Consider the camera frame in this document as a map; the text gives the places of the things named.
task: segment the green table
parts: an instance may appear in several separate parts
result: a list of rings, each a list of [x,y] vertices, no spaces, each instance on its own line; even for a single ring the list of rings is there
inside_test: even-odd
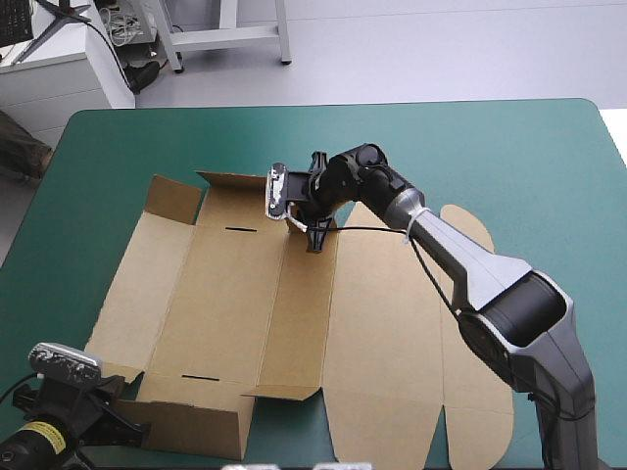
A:
[[[306,168],[314,150],[333,155],[362,142],[380,144],[431,208],[456,203],[474,212],[499,252],[548,272],[575,300],[597,379],[601,456],[627,465],[627,172],[597,109],[583,100],[79,113],[0,269],[0,387],[28,372],[37,342],[84,346],[154,173],[205,187],[194,169],[265,174],[275,161]],[[541,466],[532,403],[517,396],[515,408],[501,466]],[[20,423],[5,404],[0,434]],[[441,422],[427,465],[447,465],[445,432]],[[141,449],[91,454],[102,464],[216,463]],[[308,464],[332,455],[321,394],[304,403],[259,400],[249,461]]]

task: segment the white floor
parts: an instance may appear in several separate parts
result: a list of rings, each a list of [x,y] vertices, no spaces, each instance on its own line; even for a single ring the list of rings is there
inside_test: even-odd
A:
[[[285,0],[277,47],[185,54],[137,103],[153,107],[587,98],[627,158],[627,0]],[[169,0],[173,22],[217,22],[211,0]],[[240,0],[242,25],[274,0]],[[0,179],[0,263],[33,191]]]

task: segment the box slot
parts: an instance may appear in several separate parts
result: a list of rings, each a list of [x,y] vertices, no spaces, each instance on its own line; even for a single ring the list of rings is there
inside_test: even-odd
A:
[[[191,374],[183,374],[181,375],[183,379],[194,379],[194,380],[211,380],[212,382],[219,382],[218,377],[203,377],[202,375],[191,375]]]
[[[257,232],[256,228],[248,227],[224,227],[224,230],[234,230],[236,232]]]

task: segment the white cable tie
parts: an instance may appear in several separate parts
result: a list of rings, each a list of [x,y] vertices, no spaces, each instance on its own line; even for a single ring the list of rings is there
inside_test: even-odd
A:
[[[294,203],[290,203],[290,205],[287,207],[288,220],[290,220],[294,225],[296,225],[303,233],[307,232],[307,225],[305,225],[303,222],[298,220],[294,215],[292,215],[292,211],[291,211],[292,206],[294,206]]]
[[[403,244],[406,245],[407,243],[410,242],[410,231],[411,231],[411,226],[413,225],[413,223],[415,222],[415,220],[417,218],[419,218],[421,215],[423,215],[425,212],[431,212],[431,209],[429,208],[423,208],[421,207],[420,209],[418,209],[417,211],[415,211],[412,215],[411,215],[411,219],[410,219],[410,223],[408,223],[408,228],[405,232],[405,237],[403,237]]]

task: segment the flattened cardboard box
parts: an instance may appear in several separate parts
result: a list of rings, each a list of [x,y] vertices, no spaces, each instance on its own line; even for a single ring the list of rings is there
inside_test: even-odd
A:
[[[254,397],[305,400],[320,388],[324,372],[340,458],[380,448],[372,458],[379,468],[395,468],[393,454],[422,465],[447,405],[447,334],[440,302],[408,247],[398,240],[390,245],[388,234],[329,233],[324,252],[309,254],[304,234],[265,217],[264,178],[200,174],[211,184],[200,209],[198,188],[154,177],[86,347],[106,361],[107,374],[132,381],[144,372],[137,400],[121,402],[120,410],[152,423],[146,447],[241,459]],[[355,217],[376,222],[359,205]],[[367,248],[368,258],[357,247]],[[402,259],[400,272],[409,270],[400,285],[386,267],[389,256]],[[381,270],[365,276],[374,262]],[[411,328],[392,321],[396,312],[410,310],[427,319]],[[422,346],[416,351],[411,345]],[[465,346],[456,348],[463,356]],[[502,416],[495,427],[505,437],[496,445],[493,437],[475,439],[473,447],[458,443],[459,468],[488,468],[511,436],[511,393],[483,364],[472,367],[485,377],[471,377],[473,384],[462,383],[457,395],[474,388],[470,396],[482,400],[452,404],[460,412],[451,419],[447,413],[449,440],[454,434],[467,439],[468,429],[495,412]],[[413,421],[399,421],[399,413]],[[356,432],[355,424],[362,429]],[[377,427],[385,429],[384,439],[367,434]],[[389,440],[397,444],[384,450]]]

